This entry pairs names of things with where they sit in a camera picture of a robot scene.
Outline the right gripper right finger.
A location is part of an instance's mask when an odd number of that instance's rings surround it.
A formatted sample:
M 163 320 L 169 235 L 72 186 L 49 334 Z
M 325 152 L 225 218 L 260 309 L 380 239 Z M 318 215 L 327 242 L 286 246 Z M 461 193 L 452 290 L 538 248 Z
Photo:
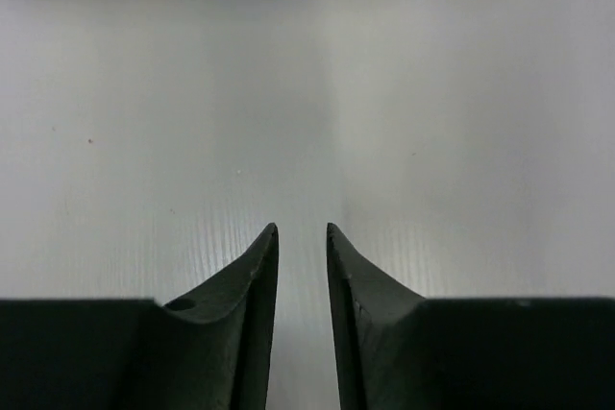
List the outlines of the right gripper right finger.
M 430 299 L 327 228 L 344 409 L 610 409 L 611 298 Z

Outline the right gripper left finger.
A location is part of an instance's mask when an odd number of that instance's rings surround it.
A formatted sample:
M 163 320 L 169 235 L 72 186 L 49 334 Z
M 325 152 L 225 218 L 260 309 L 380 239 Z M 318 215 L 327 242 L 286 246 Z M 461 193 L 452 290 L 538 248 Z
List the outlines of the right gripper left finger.
M 2 407 L 264 408 L 278 266 L 269 224 L 242 256 L 166 304 L 2 301 Z

